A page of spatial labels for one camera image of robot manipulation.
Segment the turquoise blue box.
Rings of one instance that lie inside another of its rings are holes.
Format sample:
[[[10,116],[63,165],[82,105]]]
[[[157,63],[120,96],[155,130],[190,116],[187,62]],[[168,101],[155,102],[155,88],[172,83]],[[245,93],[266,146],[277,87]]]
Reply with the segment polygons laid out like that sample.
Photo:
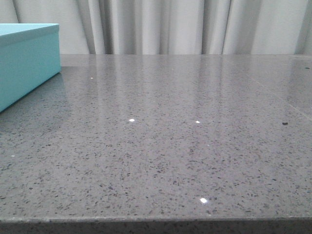
[[[0,25],[2,111],[60,71],[58,24]]]

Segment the grey pleated curtain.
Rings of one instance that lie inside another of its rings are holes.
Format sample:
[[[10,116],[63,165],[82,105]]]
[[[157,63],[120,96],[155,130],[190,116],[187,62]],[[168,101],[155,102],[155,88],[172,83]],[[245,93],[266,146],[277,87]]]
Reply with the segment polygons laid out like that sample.
[[[312,53],[309,0],[3,0],[0,21],[59,24],[62,54]]]

